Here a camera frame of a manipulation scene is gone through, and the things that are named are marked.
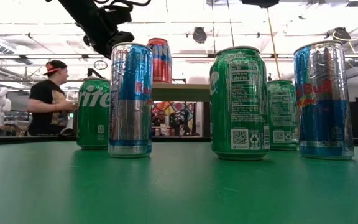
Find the wooden shelf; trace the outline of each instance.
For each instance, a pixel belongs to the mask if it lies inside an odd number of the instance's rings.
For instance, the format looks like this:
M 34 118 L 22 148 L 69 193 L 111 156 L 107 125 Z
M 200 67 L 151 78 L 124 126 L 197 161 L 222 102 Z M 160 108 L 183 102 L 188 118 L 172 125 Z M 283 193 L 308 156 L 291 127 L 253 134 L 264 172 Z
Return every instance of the wooden shelf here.
M 208 84 L 153 84 L 155 101 L 209 102 Z

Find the silver and blue can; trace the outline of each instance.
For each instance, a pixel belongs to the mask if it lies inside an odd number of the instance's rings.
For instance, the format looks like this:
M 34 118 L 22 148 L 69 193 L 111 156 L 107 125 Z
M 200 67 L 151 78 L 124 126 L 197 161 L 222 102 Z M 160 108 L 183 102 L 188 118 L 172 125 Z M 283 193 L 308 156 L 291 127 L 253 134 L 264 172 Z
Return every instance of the silver and blue can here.
M 111 157 L 147 157 L 152 149 L 152 51 L 120 43 L 112 48 L 111 60 L 108 152 Z
M 294 55 L 300 153 L 318 159 L 354 155 L 345 55 L 329 40 L 299 48 Z

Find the colorful artwork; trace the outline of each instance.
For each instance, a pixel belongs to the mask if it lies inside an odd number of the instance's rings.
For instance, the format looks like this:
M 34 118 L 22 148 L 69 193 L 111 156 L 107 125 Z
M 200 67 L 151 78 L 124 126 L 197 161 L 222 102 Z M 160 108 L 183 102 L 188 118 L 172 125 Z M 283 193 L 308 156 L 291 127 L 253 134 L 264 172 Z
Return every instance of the colorful artwork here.
M 163 101 L 159 103 L 153 103 L 152 112 L 154 115 L 158 115 L 159 111 L 164 111 L 166 116 L 170 116 L 170 114 L 174 113 L 176 118 L 179 118 L 184 121 L 185 110 L 188 112 L 188 126 L 190 128 L 190 135 L 193 134 L 193 123 L 194 123 L 194 112 L 195 112 L 195 103 L 185 103 L 184 102 L 169 102 Z M 183 125 L 180 126 L 180 135 L 183 135 L 185 131 L 183 130 Z

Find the red can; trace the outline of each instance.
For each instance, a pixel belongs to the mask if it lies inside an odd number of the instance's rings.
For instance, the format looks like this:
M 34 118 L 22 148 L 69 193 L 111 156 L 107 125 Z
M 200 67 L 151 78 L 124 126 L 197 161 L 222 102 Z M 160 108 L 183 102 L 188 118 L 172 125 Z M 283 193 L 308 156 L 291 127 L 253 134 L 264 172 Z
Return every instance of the red can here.
M 147 46 L 153 53 L 153 83 L 172 83 L 172 58 L 168 41 L 161 38 L 150 39 Z

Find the black t-shirt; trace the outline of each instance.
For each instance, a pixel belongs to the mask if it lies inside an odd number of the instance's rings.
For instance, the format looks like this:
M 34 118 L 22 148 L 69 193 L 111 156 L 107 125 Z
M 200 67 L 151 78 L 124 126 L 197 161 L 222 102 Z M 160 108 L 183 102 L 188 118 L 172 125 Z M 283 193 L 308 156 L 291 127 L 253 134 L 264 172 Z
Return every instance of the black t-shirt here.
M 62 103 L 66 100 L 65 93 L 50 80 L 41 81 L 31 88 L 30 99 L 40 100 L 48 104 Z M 67 111 L 50 113 L 33 113 L 29 126 L 31 135 L 59 134 L 68 122 Z

